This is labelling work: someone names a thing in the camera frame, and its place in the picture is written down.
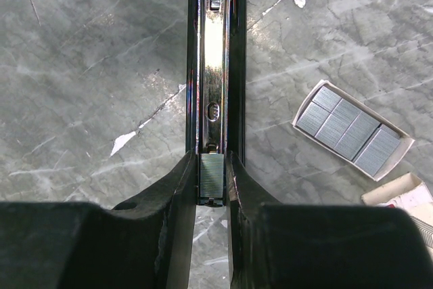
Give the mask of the silver staple strip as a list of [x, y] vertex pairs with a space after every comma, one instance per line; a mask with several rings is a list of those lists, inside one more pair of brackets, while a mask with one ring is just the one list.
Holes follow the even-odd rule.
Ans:
[[224, 197], [224, 155], [201, 154], [199, 203], [222, 206]]

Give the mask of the white staple box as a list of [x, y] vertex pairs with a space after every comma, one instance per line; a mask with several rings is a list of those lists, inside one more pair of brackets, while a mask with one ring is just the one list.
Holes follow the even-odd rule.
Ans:
[[403, 209], [416, 224], [432, 257], [432, 194], [426, 183], [413, 173], [407, 173], [361, 196], [368, 206]]

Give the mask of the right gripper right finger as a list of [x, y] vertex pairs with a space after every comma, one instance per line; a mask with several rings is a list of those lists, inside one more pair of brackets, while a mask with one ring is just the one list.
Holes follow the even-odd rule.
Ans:
[[431, 288], [432, 259], [398, 208], [282, 204], [226, 157], [232, 288]]

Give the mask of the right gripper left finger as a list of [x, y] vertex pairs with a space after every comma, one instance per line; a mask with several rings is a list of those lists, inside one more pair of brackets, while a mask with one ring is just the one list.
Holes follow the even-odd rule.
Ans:
[[2, 202], [2, 288], [186, 288], [197, 158], [105, 209], [89, 202]]

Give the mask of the black stapler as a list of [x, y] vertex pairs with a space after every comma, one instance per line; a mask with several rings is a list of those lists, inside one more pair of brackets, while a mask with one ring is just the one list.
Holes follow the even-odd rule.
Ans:
[[185, 148], [245, 158], [246, 0], [188, 0]]

